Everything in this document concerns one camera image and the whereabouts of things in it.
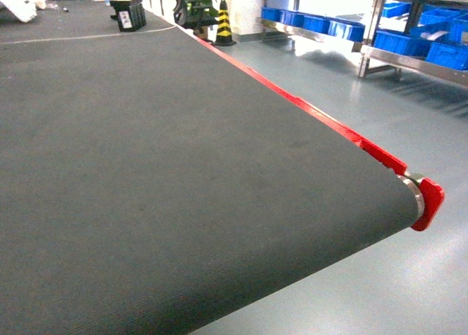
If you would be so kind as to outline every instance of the metal shelving rack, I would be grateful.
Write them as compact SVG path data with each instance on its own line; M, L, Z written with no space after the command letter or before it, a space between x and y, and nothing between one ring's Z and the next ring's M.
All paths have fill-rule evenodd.
M299 8L299 1L294 0L294 10ZM412 2L412 9L409 14L407 24L405 26L405 33L408 33L411 28L417 26L420 15L423 11L424 4L440 4L448 7L464 8L468 7L468 0L399 0L399 1L410 1ZM347 46L353 52L361 52L361 62L358 66L358 76L364 78L366 75L381 72L384 70L395 69L401 74L401 70L409 70L424 75L428 75L433 78L446 80L451 83L456 83L460 86L468 88L468 71L460 71L451 69L437 64L425 62L422 59L399 55L397 53L391 53L385 50L380 50L373 47L374 37L376 30L379 26L380 18L382 16L382 10L384 7L385 0L372 0L372 14L371 22L366 30L366 36L364 37L363 43L350 42L347 40L339 39L336 37L330 37L326 34L314 33L305 29L300 29L294 26L286 26L281 23L272 22L270 20L259 19L259 22L265 28L276 29L282 33L294 34L308 39L312 39L316 42L337 42L342 41L342 44ZM375 68L369 67L371 59L375 59L385 63Z
M409 32L411 28L417 26L420 15L423 11L423 5L430 4L443 4L452 7L466 7L468 0L405 0L412 2L412 9L408 17L405 27L405 32ZM468 88L468 71L461 71L451 69L437 64L425 62L421 59L402 56L397 53L391 53L385 50L372 47L375 37L375 32L379 26L380 17L382 16L382 9L385 0L373 0L372 2L372 18L371 24L367 31L367 37L364 40L365 45L361 48L361 62L358 68L358 76L364 78L366 75L381 72L387 69L396 68L399 72L401 69L417 72L420 74L428 75L433 78L446 80L451 83L459 84ZM388 65L375 68L369 68L369 62L375 59L384 62Z
M260 19L260 23L266 28L276 29L281 33L305 37L315 42L340 45L340 47L342 47L343 49L347 49L351 52L360 52L363 46L361 42L354 42L346 39L341 39L339 37L332 37L331 35L316 33L315 31L301 29L295 26L288 26L279 22L273 22L272 20Z
M293 5L294 10L299 9L299 2L300 0L294 0L294 5ZM275 29L281 33L293 34L293 35L297 35L300 37L305 37L315 42L321 42L321 43L327 43L327 44L333 43L335 45L339 45L342 48L350 50L351 52L360 52L361 47L363 46L362 42L353 42L353 41L341 39L338 37L332 37L327 34L321 34L321 33L317 33L314 31L301 29L295 26L288 26L283 23L273 22L271 20L259 18L258 21L260 24L262 24L264 28Z

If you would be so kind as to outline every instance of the gray conveyor belt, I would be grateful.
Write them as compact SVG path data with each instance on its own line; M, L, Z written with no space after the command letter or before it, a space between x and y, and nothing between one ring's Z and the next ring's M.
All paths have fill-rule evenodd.
M391 170L178 29L0 58L2 335L185 334L417 219Z

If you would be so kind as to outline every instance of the yellow and black traffic cone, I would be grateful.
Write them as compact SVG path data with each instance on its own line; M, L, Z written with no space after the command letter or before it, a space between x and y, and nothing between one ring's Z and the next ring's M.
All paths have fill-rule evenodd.
M219 5L218 32L216 33L214 44L218 46L232 46L235 44L229 23L226 0L221 0L221 4Z

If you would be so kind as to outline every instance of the epoxy floor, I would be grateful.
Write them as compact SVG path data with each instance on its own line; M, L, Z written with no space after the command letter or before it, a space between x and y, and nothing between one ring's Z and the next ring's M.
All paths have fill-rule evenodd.
M468 91L410 72L359 80L358 54L323 48L223 51L439 182L445 204L427 231L406 229L193 335L467 334Z

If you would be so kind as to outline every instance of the blue storage crate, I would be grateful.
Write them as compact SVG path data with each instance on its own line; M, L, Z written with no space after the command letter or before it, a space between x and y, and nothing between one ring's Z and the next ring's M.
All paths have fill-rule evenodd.
M317 33L327 34L330 19L321 15L304 15L303 28Z
M462 14L463 14L463 11L460 11L460 10L443 10L442 8L438 8L436 10L423 12L419 20L419 23L433 24L433 23L450 22L452 19Z
M406 2L388 2L384 5L382 17L398 17L411 10L411 4Z
M374 47L404 56L426 57L432 41L408 37L403 33L377 31Z
M468 70L468 46L434 42L426 61L457 70Z
M461 15L452 20L448 38L455 42L461 42L461 36L464 31L468 31L468 14Z
M281 11L280 21L287 26L298 26L302 27L304 24L304 15L293 11Z
M281 18L281 10L277 10L276 8L262 8L262 18L272 20L273 22L279 22Z
M330 28L328 35L341 37L342 39L361 42L364 38L364 30L366 26L361 23L352 22L338 18L330 19Z
M409 31L409 35L411 37L422 37L425 39L426 37L421 36L422 34L433 34L433 33L437 33L438 31L446 31L447 34L442 35L439 39L437 39L437 41L439 42L448 41L448 32L450 31L450 23L441 22L441 23L428 24L426 26L419 26L416 28L412 28Z

